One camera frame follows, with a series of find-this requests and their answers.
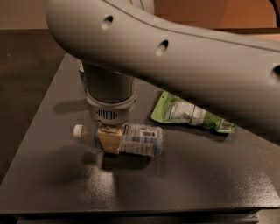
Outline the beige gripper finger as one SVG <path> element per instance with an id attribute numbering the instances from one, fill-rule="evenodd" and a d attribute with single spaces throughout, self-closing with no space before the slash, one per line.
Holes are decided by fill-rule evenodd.
<path id="1" fill-rule="evenodd" d="M 123 137 L 122 129 L 119 126 L 102 125 L 97 130 L 97 136 L 106 153 L 119 153 Z"/>

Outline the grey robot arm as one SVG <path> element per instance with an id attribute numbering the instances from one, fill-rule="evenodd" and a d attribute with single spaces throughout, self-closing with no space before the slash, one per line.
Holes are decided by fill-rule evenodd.
<path id="1" fill-rule="evenodd" d="M 156 17 L 152 0 L 49 0 L 55 41 L 80 60 L 87 99 L 126 104 L 138 78 L 274 144 L 280 142 L 280 45 Z"/>

